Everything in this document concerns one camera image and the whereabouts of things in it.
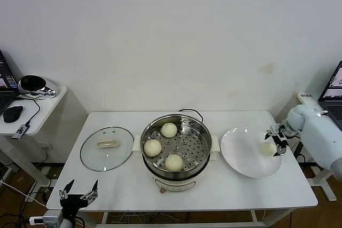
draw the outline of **laptop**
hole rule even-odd
[[[328,111],[331,119],[342,130],[342,61],[334,71],[318,103]]]
[[[18,94],[18,85],[0,50],[0,114],[7,109]]]

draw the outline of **wooden floor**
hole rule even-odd
[[[5,173],[6,168],[2,167],[1,173]],[[61,168],[52,168],[49,172],[49,176],[53,179],[58,178],[61,172]],[[307,177],[312,177],[312,173],[309,168],[305,170]],[[28,176],[22,170],[16,174],[12,174],[7,180],[9,184],[26,192],[33,182],[33,179]],[[341,228],[342,227],[342,183],[338,183],[333,177],[329,178],[329,184],[331,185],[335,195],[337,197],[336,202],[329,202],[323,191],[320,188],[314,188],[314,192],[318,198],[318,206],[314,208],[299,209],[292,213],[291,225],[290,215],[273,225],[273,228]],[[38,200],[44,203],[42,194],[38,195]],[[18,218],[13,216],[3,216],[4,214],[18,215],[19,206],[22,202],[23,196],[9,191],[5,186],[0,189],[0,228],[14,228],[14,224],[5,225],[8,222],[17,222]],[[41,216],[45,213],[46,209],[35,202],[27,203],[25,208],[25,219],[30,216]],[[108,217],[107,223],[115,223],[119,221],[120,216],[123,213],[111,213]],[[100,223],[103,213],[91,213],[92,218]],[[257,211],[258,219],[261,219],[263,211]],[[210,222],[247,222],[251,221],[252,217],[249,211],[234,211],[234,212],[190,212],[190,213],[162,213],[156,215],[155,213],[139,216],[130,216],[130,223],[151,222],[151,223],[177,223],[180,221],[175,220],[177,218],[182,222],[188,223],[210,223]],[[122,218],[120,222],[127,223],[128,218]]]

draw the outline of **white robotic arm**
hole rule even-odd
[[[292,108],[282,124],[272,125],[266,137],[272,136],[283,155],[286,147],[280,147],[286,138],[300,134],[301,141],[316,163],[342,181],[342,131],[331,119],[309,105]]]

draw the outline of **robotic arm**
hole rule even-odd
[[[342,181],[342,131],[324,116],[326,113],[309,105],[297,105],[290,110],[287,119],[266,131],[265,139],[272,136],[277,145],[275,156],[279,156],[286,152],[286,139],[300,135],[317,164],[331,170],[336,179]]]
[[[98,180],[91,191],[86,194],[68,194],[75,180],[68,183],[59,191],[59,202],[62,210],[48,210],[44,216],[30,218],[30,225],[43,224],[45,228],[73,228],[76,224],[75,217],[81,208],[87,207],[98,196]]]

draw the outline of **stainless steel steamer basket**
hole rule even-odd
[[[177,134],[172,138],[164,137],[160,130],[165,123],[174,123]],[[162,151],[155,157],[144,153],[144,144],[148,140],[158,140]],[[209,130],[193,117],[170,114],[152,121],[143,131],[140,147],[144,163],[155,175],[173,181],[190,179],[198,175],[207,165],[212,147]],[[170,172],[165,169],[165,160],[171,154],[178,154],[183,159],[181,172]]]

